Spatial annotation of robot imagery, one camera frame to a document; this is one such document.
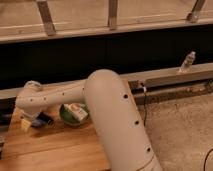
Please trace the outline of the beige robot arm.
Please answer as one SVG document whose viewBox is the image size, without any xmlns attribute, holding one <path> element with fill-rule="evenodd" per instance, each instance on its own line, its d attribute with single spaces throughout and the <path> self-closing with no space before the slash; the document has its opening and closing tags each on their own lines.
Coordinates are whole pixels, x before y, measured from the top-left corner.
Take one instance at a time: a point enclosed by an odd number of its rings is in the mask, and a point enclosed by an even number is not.
<svg viewBox="0 0 213 171">
<path fill-rule="evenodd" d="M 111 171 L 163 171 L 126 80 L 112 70 L 96 70 L 84 81 L 45 90 L 27 82 L 15 106 L 33 121 L 45 108 L 84 102 Z"/>
</svg>

